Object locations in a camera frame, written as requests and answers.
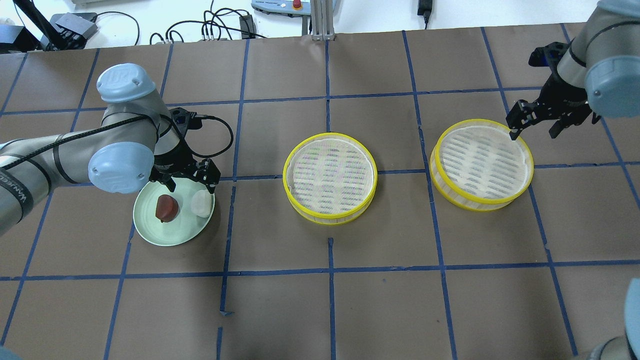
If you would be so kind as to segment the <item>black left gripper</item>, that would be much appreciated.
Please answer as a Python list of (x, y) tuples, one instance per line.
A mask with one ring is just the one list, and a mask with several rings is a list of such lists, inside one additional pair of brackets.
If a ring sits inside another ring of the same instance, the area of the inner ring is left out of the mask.
[(150, 181), (161, 182), (174, 193), (176, 183), (173, 178), (185, 178), (203, 185), (210, 194), (214, 194), (220, 182), (221, 171), (211, 158), (197, 162), (186, 143), (189, 130), (201, 128), (197, 113), (182, 107), (170, 109), (160, 114), (160, 135), (154, 150), (154, 164)]

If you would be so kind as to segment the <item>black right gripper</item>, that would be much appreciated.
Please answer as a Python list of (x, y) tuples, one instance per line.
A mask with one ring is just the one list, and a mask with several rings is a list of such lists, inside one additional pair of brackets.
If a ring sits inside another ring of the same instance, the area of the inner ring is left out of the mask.
[(568, 78), (561, 75), (563, 60), (567, 65), (576, 64), (578, 70), (586, 69), (585, 60), (575, 54), (571, 42), (552, 42), (531, 52), (529, 65), (550, 68), (551, 75), (537, 100), (527, 102), (519, 99), (509, 110), (505, 120), (512, 141), (516, 141), (525, 129), (542, 121), (556, 120), (548, 134), (551, 139), (557, 139), (565, 129), (582, 125), (589, 115), (592, 115), (592, 125), (601, 120), (601, 116), (590, 108), (584, 87), (569, 83)]

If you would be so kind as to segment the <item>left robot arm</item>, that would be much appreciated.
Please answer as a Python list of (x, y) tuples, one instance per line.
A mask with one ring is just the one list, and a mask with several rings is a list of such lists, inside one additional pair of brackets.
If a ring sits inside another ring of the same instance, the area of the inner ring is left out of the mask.
[(139, 64), (115, 64), (96, 88), (107, 107), (100, 127), (1, 145), (1, 232), (25, 219), (55, 189), (91, 183), (109, 193), (132, 194), (148, 182), (176, 191), (176, 179), (214, 194), (221, 171), (212, 155), (186, 141), (205, 115), (169, 109)]

